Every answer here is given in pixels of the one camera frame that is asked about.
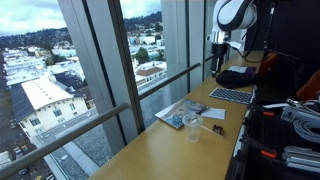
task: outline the book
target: book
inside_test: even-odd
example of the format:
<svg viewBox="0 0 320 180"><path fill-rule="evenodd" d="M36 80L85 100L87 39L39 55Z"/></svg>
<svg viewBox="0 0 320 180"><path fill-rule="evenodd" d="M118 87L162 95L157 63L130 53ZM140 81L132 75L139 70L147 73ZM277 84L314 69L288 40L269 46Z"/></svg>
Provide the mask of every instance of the book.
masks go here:
<svg viewBox="0 0 320 180"><path fill-rule="evenodd" d="M207 107L203 104L181 99L178 102L170 105L162 111L155 114L156 117L168 123L172 127L179 129L183 126L182 118L189 113L199 113Z"/></svg>

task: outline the cup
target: cup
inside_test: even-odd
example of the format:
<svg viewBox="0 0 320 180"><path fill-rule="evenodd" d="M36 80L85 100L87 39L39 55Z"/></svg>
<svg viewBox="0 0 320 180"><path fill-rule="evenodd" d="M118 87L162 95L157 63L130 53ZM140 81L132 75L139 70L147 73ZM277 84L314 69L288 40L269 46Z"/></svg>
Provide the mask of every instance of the cup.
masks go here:
<svg viewBox="0 0 320 180"><path fill-rule="evenodd" d="M197 142L200 138L202 117L198 114L186 114L182 118L188 141Z"/></svg>

